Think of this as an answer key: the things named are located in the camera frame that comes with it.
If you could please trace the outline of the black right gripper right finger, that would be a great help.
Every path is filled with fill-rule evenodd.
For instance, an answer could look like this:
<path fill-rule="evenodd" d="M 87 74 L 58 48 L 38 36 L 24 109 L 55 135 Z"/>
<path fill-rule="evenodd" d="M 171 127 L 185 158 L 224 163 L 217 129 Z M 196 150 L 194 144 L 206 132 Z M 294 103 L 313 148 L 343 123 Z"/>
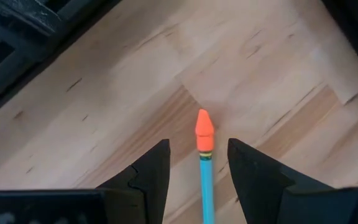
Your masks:
<path fill-rule="evenodd" d="M 228 140 L 227 158 L 247 223 L 276 223 L 287 188 L 300 192 L 333 189 L 236 138 Z"/>

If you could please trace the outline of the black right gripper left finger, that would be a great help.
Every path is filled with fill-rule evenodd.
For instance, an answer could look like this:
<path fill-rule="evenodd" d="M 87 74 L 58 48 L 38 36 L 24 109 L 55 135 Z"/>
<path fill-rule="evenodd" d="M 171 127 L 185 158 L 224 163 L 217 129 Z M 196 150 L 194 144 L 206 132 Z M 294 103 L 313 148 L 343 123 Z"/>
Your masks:
<path fill-rule="evenodd" d="M 170 180 L 170 141 L 163 139 L 114 177 L 104 190 L 111 223 L 162 223 Z"/>

